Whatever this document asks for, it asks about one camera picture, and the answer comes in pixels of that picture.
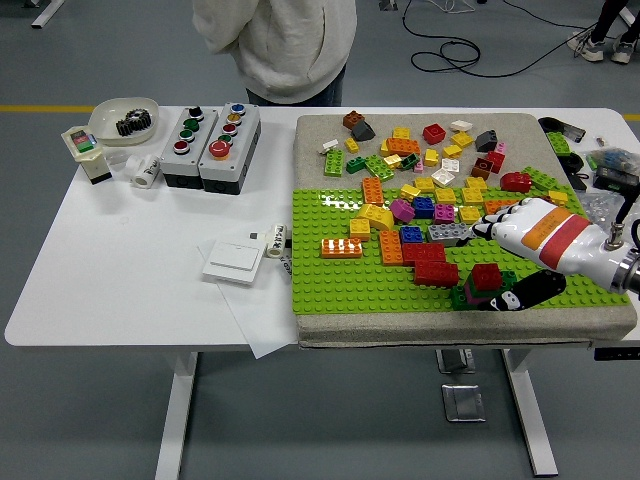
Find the robot right hand white shell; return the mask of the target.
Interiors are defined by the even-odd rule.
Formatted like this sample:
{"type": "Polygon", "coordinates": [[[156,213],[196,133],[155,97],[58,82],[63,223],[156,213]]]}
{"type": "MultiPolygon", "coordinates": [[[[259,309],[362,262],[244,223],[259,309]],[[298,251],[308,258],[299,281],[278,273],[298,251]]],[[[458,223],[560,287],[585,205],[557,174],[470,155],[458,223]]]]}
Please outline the robot right hand white shell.
{"type": "Polygon", "coordinates": [[[583,275],[608,292],[639,292],[639,248],[587,218],[541,198],[525,198],[475,222],[471,230],[542,269],[481,302],[481,311],[520,311],[559,294],[568,275],[583,275]]]}

